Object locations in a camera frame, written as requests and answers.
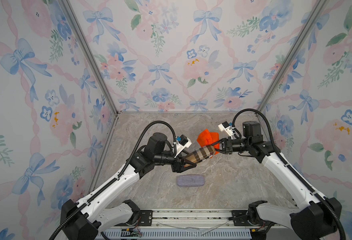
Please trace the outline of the orange microfiber cloth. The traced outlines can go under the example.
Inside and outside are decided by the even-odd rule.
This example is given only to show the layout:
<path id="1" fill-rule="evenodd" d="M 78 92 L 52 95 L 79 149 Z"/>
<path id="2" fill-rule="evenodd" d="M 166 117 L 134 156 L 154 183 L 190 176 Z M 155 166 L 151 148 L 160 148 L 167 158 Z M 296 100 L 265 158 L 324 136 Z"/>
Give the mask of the orange microfiber cloth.
<path id="1" fill-rule="evenodd" d="M 198 138 L 197 142 L 201 146 L 201 150 L 205 153 L 205 155 L 212 156 L 213 154 L 217 155 L 219 152 L 219 133 L 210 132 L 209 130 L 202 131 Z"/>

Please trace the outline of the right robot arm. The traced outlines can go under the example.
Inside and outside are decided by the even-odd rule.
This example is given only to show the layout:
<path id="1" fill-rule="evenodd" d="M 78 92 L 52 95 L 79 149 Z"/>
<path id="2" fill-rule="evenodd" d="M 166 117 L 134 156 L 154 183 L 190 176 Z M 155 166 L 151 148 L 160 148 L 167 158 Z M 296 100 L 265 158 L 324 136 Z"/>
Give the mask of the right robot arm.
<path id="1" fill-rule="evenodd" d="M 342 240 L 345 239 L 345 234 L 339 229 L 341 203 L 317 190 L 289 163 L 273 142 L 265 141 L 260 123 L 244 122 L 242 137 L 235 136 L 236 130 L 228 122 L 220 124 L 219 129 L 228 134 L 228 138 L 219 141 L 219 153 L 248 152 L 273 173 L 297 206 L 289 209 L 267 201 L 256 201 L 249 204 L 246 215 L 233 216 L 234 222 L 247 221 L 254 226 L 266 224 L 261 234 L 266 234 L 270 225 L 278 224 L 293 230 L 302 240 L 318 240 L 335 232 L 340 234 Z"/>

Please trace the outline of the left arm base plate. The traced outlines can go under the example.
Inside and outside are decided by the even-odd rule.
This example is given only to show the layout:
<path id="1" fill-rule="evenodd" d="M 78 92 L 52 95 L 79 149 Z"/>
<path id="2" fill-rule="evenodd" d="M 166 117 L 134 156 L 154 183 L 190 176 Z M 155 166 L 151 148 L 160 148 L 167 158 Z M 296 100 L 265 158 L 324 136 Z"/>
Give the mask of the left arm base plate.
<path id="1" fill-rule="evenodd" d="M 150 227 L 153 221 L 153 210 L 135 211 L 125 223 L 126 226 Z"/>

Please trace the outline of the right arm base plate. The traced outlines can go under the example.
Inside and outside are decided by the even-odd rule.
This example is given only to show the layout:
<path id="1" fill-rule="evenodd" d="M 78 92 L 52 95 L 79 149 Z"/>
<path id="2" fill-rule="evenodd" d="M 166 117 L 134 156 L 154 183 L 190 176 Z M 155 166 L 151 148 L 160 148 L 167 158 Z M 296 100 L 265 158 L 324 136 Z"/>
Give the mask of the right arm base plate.
<path id="1" fill-rule="evenodd" d="M 235 226 L 253 226 L 261 228 L 270 223 L 270 221 L 262 220 L 257 212 L 254 210 L 232 210 L 232 216 L 228 219 L 232 221 Z"/>

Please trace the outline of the plaid eyeglass case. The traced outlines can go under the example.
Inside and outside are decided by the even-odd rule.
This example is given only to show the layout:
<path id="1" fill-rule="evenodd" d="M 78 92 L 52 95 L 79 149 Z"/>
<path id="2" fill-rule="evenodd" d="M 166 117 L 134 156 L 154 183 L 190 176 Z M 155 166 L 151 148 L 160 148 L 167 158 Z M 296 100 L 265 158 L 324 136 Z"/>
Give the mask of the plaid eyeglass case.
<path id="1" fill-rule="evenodd" d="M 184 167 L 194 167 L 198 163 L 205 161 L 208 158 L 211 158 L 216 153 L 215 148 L 212 145 L 207 145 L 191 152 L 190 154 L 183 157 Z"/>

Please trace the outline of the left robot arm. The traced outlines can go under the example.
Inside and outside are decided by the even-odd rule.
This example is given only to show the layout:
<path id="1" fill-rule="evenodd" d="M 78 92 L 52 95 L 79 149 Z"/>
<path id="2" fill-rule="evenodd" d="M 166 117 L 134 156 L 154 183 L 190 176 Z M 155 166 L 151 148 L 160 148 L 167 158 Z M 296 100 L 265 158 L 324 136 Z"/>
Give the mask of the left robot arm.
<path id="1" fill-rule="evenodd" d="M 63 231 L 69 240 L 93 240 L 114 226 L 136 226 L 140 222 L 140 208 L 133 201 L 126 200 L 111 209 L 107 206 L 156 166 L 170 165 L 174 173 L 182 173 L 195 168 L 210 155 L 210 149 L 204 147 L 183 156 L 184 149 L 190 146 L 190 140 L 185 136 L 176 140 L 175 156 L 172 151 L 165 150 L 169 144 L 166 135 L 154 133 L 147 145 L 139 147 L 133 158 L 108 181 L 76 202 L 65 202 L 57 230 Z"/>

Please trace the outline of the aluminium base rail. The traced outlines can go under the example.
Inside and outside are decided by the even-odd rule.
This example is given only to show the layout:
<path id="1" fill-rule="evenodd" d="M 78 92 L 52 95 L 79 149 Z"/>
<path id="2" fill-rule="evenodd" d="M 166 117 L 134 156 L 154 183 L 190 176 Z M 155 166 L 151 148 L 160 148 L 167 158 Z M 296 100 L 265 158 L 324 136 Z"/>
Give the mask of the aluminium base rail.
<path id="1" fill-rule="evenodd" d="M 234 225 L 232 221 L 228 219 L 232 216 L 230 210 L 181 210 L 181 209 L 170 209 L 170 210 L 154 210 L 152 225 L 159 224 L 161 226 L 168 226 L 170 228 L 186 227 L 187 229 L 197 229 L 199 227 L 220 227 L 226 224 Z M 265 229 L 265 226 L 261 228 L 253 227 L 253 235 L 265 235 L 261 234 L 260 231 Z"/>

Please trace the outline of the purple eyeglass case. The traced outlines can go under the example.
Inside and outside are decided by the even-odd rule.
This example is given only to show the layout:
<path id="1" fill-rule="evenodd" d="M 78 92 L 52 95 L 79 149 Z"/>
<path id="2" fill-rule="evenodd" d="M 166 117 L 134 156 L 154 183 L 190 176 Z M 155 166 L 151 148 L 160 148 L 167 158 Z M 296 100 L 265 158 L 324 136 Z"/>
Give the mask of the purple eyeglass case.
<path id="1" fill-rule="evenodd" d="M 177 177 L 177 185 L 179 187 L 201 187 L 205 183 L 205 177 L 202 175 L 182 175 Z"/>

